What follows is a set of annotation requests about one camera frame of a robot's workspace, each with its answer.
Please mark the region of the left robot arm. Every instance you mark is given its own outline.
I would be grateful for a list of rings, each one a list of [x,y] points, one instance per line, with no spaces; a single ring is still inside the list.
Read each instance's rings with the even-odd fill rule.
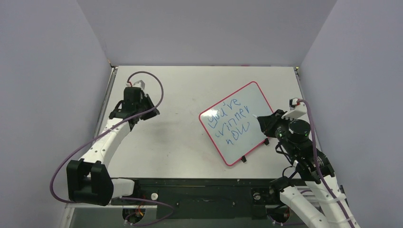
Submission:
[[[67,164],[68,197],[74,203],[106,206],[123,197],[129,204],[141,200],[142,191],[135,181],[111,178],[108,165],[123,139],[140,120],[159,115],[142,87],[126,87],[124,97],[109,115],[99,138],[79,160]]]

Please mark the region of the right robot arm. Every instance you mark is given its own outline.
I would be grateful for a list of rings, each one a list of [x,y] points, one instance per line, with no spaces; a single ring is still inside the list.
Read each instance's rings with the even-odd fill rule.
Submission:
[[[303,195],[290,177],[280,177],[270,183],[269,199],[288,206],[309,228],[359,227],[329,159],[309,138],[310,124],[301,119],[283,118],[284,114],[277,110],[268,116],[258,116],[257,121],[266,136],[278,139],[276,151],[289,160],[319,207]]]

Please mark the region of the pink framed whiteboard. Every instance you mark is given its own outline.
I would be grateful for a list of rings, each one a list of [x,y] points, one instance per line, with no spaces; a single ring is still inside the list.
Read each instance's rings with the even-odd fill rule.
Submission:
[[[198,118],[224,163],[232,166],[266,139],[252,114],[272,113],[260,86],[251,81],[201,112]]]

